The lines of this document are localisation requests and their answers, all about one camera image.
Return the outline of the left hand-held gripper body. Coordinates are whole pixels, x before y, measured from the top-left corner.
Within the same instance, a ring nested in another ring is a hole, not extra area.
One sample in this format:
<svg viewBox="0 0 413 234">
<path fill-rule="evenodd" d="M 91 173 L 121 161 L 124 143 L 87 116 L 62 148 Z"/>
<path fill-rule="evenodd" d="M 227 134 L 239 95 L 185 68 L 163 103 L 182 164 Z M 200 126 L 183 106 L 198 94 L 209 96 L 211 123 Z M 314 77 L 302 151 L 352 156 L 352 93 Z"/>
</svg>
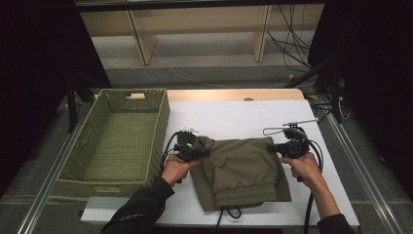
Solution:
<svg viewBox="0 0 413 234">
<path fill-rule="evenodd" d="M 180 130 L 177 132 L 177 143 L 174 146 L 174 150 L 178 152 L 178 157 L 182 161 L 192 160 L 192 144 L 196 139 L 197 137 L 190 130 Z"/>
</svg>

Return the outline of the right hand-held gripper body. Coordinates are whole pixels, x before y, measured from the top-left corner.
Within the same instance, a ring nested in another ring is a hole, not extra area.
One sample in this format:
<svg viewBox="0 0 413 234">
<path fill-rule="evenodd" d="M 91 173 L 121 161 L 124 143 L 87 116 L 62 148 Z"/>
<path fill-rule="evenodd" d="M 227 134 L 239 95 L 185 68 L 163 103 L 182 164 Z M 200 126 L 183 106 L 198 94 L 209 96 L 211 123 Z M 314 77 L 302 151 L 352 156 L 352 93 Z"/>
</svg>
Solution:
<svg viewBox="0 0 413 234">
<path fill-rule="evenodd" d="M 298 159 L 310 150 L 311 141 L 300 124 L 305 124 L 305 121 L 289 122 L 283 124 L 281 127 L 264 128 L 262 134 L 264 136 L 271 136 L 278 133 L 283 133 L 287 142 L 273 143 L 278 144 L 281 149 L 281 156 L 287 156 L 292 159 Z"/>
</svg>

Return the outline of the olive green shorts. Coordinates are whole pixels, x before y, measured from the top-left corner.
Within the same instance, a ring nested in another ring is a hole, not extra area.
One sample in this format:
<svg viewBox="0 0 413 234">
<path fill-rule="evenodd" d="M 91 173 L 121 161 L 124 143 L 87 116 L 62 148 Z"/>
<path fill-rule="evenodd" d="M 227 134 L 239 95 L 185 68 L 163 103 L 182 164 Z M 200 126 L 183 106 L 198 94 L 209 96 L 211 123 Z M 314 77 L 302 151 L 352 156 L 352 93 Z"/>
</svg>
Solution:
<svg viewBox="0 0 413 234">
<path fill-rule="evenodd" d="M 202 209 L 248 209 L 265 202 L 289 202 L 288 181 L 277 153 L 269 152 L 269 136 L 217 140 L 200 136 L 195 149 L 209 149 L 208 157 L 191 170 Z"/>
</svg>

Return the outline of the green woven basket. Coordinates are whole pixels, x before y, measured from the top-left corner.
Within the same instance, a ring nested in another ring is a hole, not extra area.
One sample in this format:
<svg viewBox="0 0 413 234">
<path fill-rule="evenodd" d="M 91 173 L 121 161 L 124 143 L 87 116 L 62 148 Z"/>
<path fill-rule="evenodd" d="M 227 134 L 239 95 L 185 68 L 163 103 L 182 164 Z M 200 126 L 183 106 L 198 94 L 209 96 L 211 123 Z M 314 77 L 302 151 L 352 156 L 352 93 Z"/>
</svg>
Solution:
<svg viewBox="0 0 413 234">
<path fill-rule="evenodd" d="M 164 89 L 103 89 L 57 182 L 78 197 L 130 197 L 160 174 L 169 123 Z"/>
</svg>

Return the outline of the person's right hand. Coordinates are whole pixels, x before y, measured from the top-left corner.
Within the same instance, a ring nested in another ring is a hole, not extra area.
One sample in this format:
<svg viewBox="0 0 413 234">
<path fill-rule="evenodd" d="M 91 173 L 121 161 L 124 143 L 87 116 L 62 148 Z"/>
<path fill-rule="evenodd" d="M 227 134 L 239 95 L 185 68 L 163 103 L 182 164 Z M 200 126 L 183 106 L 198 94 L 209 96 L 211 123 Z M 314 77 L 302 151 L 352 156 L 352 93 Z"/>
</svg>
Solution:
<svg viewBox="0 0 413 234">
<path fill-rule="evenodd" d="M 302 182 L 310 189 L 317 188 L 324 184 L 318 162 L 313 153 L 307 152 L 298 159 L 282 156 L 281 162 L 289 165 L 292 176 L 295 178 L 301 177 Z"/>
</svg>

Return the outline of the person's left hand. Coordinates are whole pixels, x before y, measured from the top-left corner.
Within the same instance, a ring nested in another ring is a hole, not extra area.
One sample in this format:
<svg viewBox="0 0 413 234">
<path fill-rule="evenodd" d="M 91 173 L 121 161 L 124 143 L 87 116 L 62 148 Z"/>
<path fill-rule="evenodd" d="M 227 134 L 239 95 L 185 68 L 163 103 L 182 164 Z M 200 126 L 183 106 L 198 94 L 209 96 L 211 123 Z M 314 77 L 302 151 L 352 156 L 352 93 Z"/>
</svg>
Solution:
<svg viewBox="0 0 413 234">
<path fill-rule="evenodd" d="M 170 186 L 174 187 L 177 182 L 185 178 L 188 172 L 197 166 L 200 162 L 197 160 L 184 162 L 180 160 L 176 155 L 169 155 L 165 162 L 164 170 L 161 178 Z"/>
</svg>

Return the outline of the white table cover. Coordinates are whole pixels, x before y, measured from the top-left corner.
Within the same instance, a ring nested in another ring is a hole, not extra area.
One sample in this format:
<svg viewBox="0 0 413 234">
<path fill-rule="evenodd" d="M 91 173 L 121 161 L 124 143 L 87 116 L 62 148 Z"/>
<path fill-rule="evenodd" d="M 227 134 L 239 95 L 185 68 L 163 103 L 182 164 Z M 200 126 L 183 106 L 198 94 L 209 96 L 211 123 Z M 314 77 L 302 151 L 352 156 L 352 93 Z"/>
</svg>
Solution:
<svg viewBox="0 0 413 234">
<path fill-rule="evenodd" d="M 359 226 L 357 216 L 337 174 L 331 156 L 315 121 L 310 104 L 305 100 L 241 100 L 241 101 L 172 101 L 167 134 L 182 127 L 198 131 L 200 136 L 214 139 L 263 137 L 264 129 L 279 128 L 297 122 L 309 139 L 315 141 L 323 154 L 322 174 L 348 223 Z M 190 177 L 174 187 L 175 194 L 157 224 L 164 227 L 221 228 L 282 228 L 301 226 L 310 191 L 291 176 L 290 167 L 284 171 L 289 185 L 289 202 L 266 202 L 259 207 L 243 209 L 242 216 L 232 218 L 227 213 L 205 212 Z"/>
</svg>

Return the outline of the black metal stand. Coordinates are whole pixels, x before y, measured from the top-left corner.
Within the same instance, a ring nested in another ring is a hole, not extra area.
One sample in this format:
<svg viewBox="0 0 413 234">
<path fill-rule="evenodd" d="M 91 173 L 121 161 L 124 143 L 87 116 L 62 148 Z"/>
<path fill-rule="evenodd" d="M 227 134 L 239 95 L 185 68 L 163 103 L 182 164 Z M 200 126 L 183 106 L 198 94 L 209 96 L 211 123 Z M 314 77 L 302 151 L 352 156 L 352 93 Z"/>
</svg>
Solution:
<svg viewBox="0 0 413 234">
<path fill-rule="evenodd" d="M 284 88 L 296 88 L 314 76 L 318 76 L 318 80 L 315 84 L 315 91 L 322 94 L 326 94 L 327 92 L 331 93 L 331 113 L 335 120 L 341 124 L 342 117 L 339 107 L 339 70 L 337 69 L 336 62 L 333 59 L 326 58 L 319 65 L 311 68 L 303 75 L 298 78 L 294 78 L 292 81 L 287 83 Z"/>
<path fill-rule="evenodd" d="M 69 133 L 74 130 L 77 124 L 75 96 L 78 96 L 84 102 L 94 100 L 94 94 L 90 86 L 91 81 L 92 78 L 84 73 L 71 73 L 65 78 L 66 100 L 69 111 Z"/>
</svg>

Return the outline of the black curtain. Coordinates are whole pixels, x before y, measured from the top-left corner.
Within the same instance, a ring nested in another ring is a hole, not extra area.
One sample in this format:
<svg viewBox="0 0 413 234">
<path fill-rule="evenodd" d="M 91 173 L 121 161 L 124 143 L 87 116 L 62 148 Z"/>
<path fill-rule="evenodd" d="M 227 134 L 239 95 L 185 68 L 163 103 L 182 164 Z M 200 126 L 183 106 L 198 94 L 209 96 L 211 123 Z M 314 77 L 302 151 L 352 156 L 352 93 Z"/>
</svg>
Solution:
<svg viewBox="0 0 413 234">
<path fill-rule="evenodd" d="M 74 0 L 0 0 L 0 197 L 67 90 L 110 86 Z"/>
<path fill-rule="evenodd" d="M 413 200 L 413 0 L 324 0 L 309 63 L 317 65 L 362 8 L 338 60 L 344 93 Z"/>
</svg>

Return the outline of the light wooden desk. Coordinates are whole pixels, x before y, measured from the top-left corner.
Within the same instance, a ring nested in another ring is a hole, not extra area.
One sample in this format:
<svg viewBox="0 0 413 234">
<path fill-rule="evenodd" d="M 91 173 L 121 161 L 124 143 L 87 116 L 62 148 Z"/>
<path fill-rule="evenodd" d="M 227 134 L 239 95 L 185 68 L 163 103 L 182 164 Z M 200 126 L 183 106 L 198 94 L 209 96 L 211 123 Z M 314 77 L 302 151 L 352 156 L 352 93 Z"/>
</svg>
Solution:
<svg viewBox="0 0 413 234">
<path fill-rule="evenodd" d="M 322 3 L 218 6 L 117 10 L 117 5 L 138 5 L 158 0 L 74 0 L 92 37 L 131 37 L 138 60 L 148 65 L 161 35 L 245 33 L 254 60 L 263 60 L 268 31 L 314 31 Z M 179 0 L 161 0 L 176 3 Z"/>
</svg>

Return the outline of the aluminium frame rail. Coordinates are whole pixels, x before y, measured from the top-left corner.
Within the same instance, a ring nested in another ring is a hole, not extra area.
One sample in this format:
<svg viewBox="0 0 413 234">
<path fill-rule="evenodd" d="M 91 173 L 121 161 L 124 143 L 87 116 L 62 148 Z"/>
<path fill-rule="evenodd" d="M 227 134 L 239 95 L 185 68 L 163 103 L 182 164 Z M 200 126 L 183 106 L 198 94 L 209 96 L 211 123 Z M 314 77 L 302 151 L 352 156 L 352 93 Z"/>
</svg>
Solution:
<svg viewBox="0 0 413 234">
<path fill-rule="evenodd" d="M 66 135 L 66 138 L 51 166 L 49 172 L 43 181 L 40 190 L 34 197 L 32 204 L 29 206 L 29 209 L 26 212 L 26 215 L 23 217 L 17 234 L 32 234 L 39 218 L 44 210 L 50 194 L 52 193 L 56 179 L 58 177 L 59 171 L 63 167 L 63 163 L 68 156 L 69 149 L 73 146 L 75 138 L 80 133 L 80 127 L 84 123 L 87 114 L 92 108 L 91 102 L 83 102 L 80 107 L 76 107 L 78 113 L 76 117 L 78 122 L 75 124 L 74 129 Z"/>
<path fill-rule="evenodd" d="M 321 95 L 322 136 L 359 222 L 361 234 L 406 234 L 396 208 L 408 201 L 387 165 L 354 119 L 339 123 L 330 97 Z"/>
</svg>

